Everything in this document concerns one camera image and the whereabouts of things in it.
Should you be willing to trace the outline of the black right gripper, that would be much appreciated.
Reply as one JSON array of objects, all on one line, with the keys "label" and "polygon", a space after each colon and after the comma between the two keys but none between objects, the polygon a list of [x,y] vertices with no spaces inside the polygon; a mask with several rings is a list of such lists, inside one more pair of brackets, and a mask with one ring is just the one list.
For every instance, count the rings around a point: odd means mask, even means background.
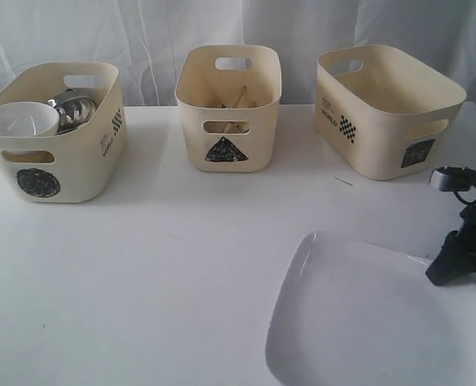
[{"label": "black right gripper", "polygon": [[443,286],[468,273],[476,273],[476,205],[460,213],[462,226],[452,231],[425,275],[435,286]]}]

